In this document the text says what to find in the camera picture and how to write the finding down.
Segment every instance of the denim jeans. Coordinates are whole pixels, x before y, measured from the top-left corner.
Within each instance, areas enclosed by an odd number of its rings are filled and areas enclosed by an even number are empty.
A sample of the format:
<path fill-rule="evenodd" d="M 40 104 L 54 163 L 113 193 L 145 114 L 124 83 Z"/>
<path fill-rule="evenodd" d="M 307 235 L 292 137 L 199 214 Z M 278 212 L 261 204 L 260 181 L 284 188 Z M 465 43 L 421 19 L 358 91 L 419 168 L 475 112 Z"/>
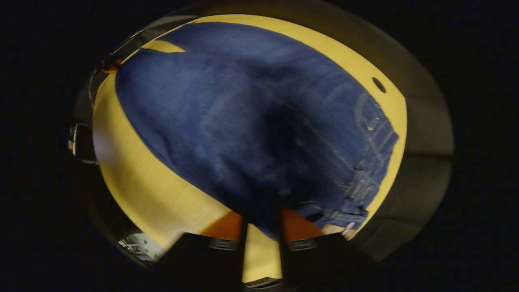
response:
<path fill-rule="evenodd" d="M 373 97 L 313 48 L 254 26 L 192 23 L 116 75 L 128 120 L 177 175 L 270 237 L 274 204 L 354 229 L 398 140 Z"/>

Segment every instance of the blue denim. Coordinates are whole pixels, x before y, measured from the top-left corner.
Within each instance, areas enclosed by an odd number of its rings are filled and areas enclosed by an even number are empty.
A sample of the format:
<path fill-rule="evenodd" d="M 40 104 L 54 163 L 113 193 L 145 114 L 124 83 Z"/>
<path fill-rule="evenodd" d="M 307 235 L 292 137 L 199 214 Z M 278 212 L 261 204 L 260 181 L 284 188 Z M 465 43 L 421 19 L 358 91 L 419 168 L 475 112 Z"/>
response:
<path fill-rule="evenodd" d="M 254 26 L 187 24 L 117 72 L 122 108 L 180 177 L 274 237 L 274 203 L 354 229 L 398 135 L 373 97 L 303 43 Z"/>

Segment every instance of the circular hole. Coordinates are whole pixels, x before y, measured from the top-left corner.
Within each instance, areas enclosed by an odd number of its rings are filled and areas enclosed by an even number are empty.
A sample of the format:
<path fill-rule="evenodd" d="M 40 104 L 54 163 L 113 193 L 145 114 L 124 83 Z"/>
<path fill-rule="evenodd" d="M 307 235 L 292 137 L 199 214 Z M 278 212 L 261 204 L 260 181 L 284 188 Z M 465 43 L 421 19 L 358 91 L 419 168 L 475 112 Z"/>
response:
<path fill-rule="evenodd" d="M 386 89 L 384 88 L 384 85 L 382 85 L 382 83 L 380 83 L 380 81 L 377 78 L 373 77 L 373 82 L 378 87 L 378 89 L 380 89 L 380 91 L 386 93 Z"/>

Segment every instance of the dark background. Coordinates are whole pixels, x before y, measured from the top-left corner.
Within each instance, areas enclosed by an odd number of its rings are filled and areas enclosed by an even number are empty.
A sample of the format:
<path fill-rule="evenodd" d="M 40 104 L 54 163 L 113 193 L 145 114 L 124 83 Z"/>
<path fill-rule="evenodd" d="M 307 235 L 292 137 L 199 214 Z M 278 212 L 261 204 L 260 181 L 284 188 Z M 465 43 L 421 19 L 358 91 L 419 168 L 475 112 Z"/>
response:
<path fill-rule="evenodd" d="M 62 167 L 66 123 L 81 85 L 106 54 L 188 3 L 20 2 L 4 10 L 4 190 L 15 203 L 3 212 L 7 257 L 0 285 L 7 290 L 149 287 L 145 274 L 126 268 L 88 222 L 76 222 L 80 215 L 56 199 L 72 196 Z M 513 290 L 519 114 L 509 91 L 517 83 L 516 57 L 508 52 L 517 13 L 504 1 L 336 4 L 391 35 L 430 70 L 449 105 L 456 141 L 453 179 L 439 210 L 357 288 Z"/>

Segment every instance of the yellow surface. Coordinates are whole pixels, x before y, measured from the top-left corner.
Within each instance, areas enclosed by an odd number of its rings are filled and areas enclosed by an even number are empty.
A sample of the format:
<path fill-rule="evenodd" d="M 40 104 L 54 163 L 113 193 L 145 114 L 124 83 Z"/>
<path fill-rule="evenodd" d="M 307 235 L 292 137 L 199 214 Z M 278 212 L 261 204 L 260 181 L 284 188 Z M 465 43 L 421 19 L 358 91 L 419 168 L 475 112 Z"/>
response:
<path fill-rule="evenodd" d="M 296 39 L 335 61 L 380 104 L 400 139 L 394 146 L 379 192 L 367 207 L 369 215 L 364 226 L 389 192 L 404 153 L 407 114 L 405 99 L 398 89 L 355 51 L 303 26 L 251 15 L 208 16 L 196 21 L 253 25 Z M 184 51 L 164 41 L 151 41 L 145 47 L 178 54 Z M 386 93 L 375 86 L 372 77 L 380 80 Z M 115 94 L 115 75 L 110 75 L 98 90 L 93 132 L 101 172 L 115 201 L 137 227 L 161 246 L 171 247 L 182 232 L 199 233 L 229 211 L 177 176 L 151 154 L 122 111 Z M 252 226 L 248 231 L 243 281 L 263 277 L 281 277 L 278 244 Z"/>

